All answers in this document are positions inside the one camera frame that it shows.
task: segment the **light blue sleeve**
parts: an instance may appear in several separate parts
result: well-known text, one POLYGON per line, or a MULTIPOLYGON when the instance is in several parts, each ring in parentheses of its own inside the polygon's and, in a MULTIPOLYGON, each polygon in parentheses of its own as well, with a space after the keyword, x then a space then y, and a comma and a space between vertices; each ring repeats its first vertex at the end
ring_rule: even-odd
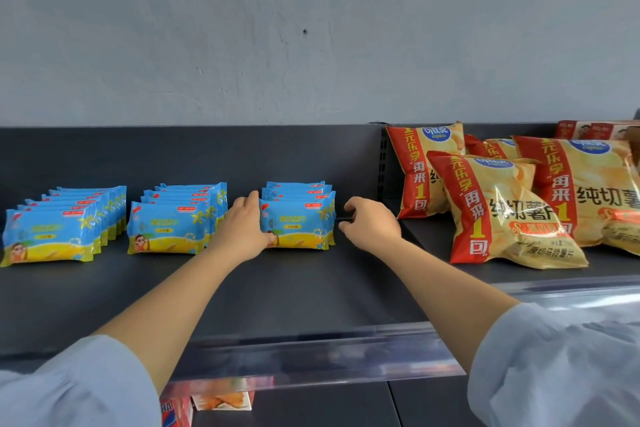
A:
POLYGON ((81 339, 31 375, 0 371, 3 425, 160 426, 156 389, 124 344, 81 339))
POLYGON ((569 324, 559 312, 517 305, 481 342, 468 400, 494 427, 637 426, 640 323, 569 324))

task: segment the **gray wall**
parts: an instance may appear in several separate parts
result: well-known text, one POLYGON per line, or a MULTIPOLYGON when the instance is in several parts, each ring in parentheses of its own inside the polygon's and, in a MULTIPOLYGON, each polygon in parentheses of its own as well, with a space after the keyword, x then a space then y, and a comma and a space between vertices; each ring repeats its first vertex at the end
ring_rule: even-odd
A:
POLYGON ((640 0, 0 0, 2 125, 616 119, 639 75, 640 0))

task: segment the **person's right arm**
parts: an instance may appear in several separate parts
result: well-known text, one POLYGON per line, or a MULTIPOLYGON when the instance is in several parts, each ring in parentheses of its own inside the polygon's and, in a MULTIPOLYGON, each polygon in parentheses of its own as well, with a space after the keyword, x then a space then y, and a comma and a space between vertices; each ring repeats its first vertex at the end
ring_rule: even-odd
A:
POLYGON ((340 229, 407 286, 470 374, 469 405, 485 424, 637 425, 640 319, 572 324, 404 241, 383 204, 354 197, 346 210, 355 219, 340 229))

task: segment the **forearm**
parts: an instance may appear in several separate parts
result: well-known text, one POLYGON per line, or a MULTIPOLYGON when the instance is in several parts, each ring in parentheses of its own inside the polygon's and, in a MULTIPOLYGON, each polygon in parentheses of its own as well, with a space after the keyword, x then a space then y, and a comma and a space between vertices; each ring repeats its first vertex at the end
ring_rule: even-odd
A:
POLYGON ((519 303, 405 240, 380 244, 375 255, 400 277, 466 372, 494 322, 519 303))
POLYGON ((211 296, 237 265, 233 260, 222 251, 205 250, 95 334, 111 336, 132 350, 159 394, 211 296))

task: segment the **hand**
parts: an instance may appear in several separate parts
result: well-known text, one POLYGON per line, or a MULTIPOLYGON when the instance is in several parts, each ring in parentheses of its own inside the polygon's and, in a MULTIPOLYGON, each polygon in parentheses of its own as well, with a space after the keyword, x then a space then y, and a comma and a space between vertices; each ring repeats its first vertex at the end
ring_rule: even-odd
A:
POLYGON ((402 239, 398 220, 384 204, 355 196, 347 201, 344 209, 354 212, 353 222, 340 221, 338 226, 358 248, 376 255, 380 246, 402 239))
POLYGON ((260 231, 258 192, 238 197, 209 241, 207 250, 223 252, 239 265, 251 260, 275 241, 271 233, 260 231))

